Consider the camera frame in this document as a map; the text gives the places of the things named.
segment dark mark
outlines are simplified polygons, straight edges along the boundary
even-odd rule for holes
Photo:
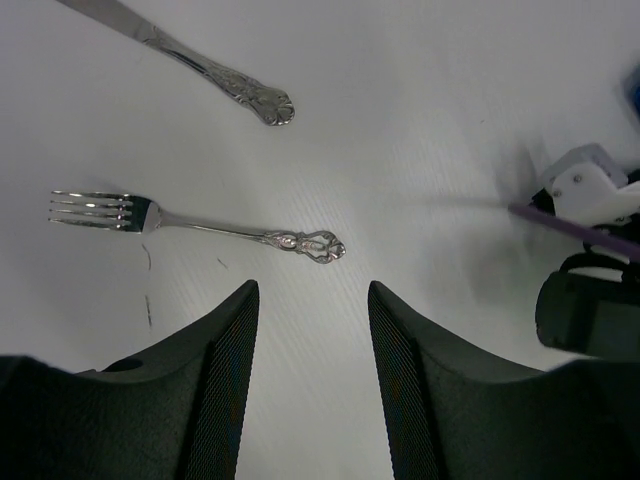
[[[149,250],[147,250],[147,247],[144,245],[144,243],[142,244],[142,249],[147,252],[147,258],[149,259],[149,270],[151,270],[151,254],[149,253]]]
[[[149,295],[144,296],[144,301],[147,303],[147,320],[149,321],[149,328],[153,328],[153,322],[151,321],[151,301]]]

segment mesh texture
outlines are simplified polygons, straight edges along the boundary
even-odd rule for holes
[[[258,292],[211,348],[203,366],[203,394],[184,478],[232,479],[240,448],[258,328]]]
[[[417,345],[395,324],[377,295],[369,298],[371,338],[396,480],[445,477],[439,468]]]

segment ornate knife handle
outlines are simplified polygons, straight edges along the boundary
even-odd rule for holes
[[[285,252],[306,255],[314,262],[323,265],[338,260],[347,253],[347,249],[338,237],[324,230],[311,234],[266,232],[258,237],[258,241]]]
[[[153,33],[143,43],[192,68],[237,103],[253,111],[267,125],[286,125],[293,120],[295,109],[283,90],[267,87],[254,78],[216,63],[157,27]]]

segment knife blade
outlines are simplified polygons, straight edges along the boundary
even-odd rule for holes
[[[253,111],[265,124],[286,125],[293,120],[295,109],[286,92],[195,52],[119,1],[56,1],[188,66]]]
[[[138,42],[144,43],[158,28],[116,0],[56,1]]]

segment fork handle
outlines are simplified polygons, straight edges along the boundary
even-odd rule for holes
[[[291,231],[268,231],[262,233],[248,233],[213,226],[176,215],[162,213],[162,220],[158,227],[184,227],[195,230],[220,233],[236,238],[251,240],[263,245],[269,245],[284,252],[295,252],[305,255],[316,263],[329,264],[339,260],[347,252],[344,244],[333,233],[326,230],[306,234]]]

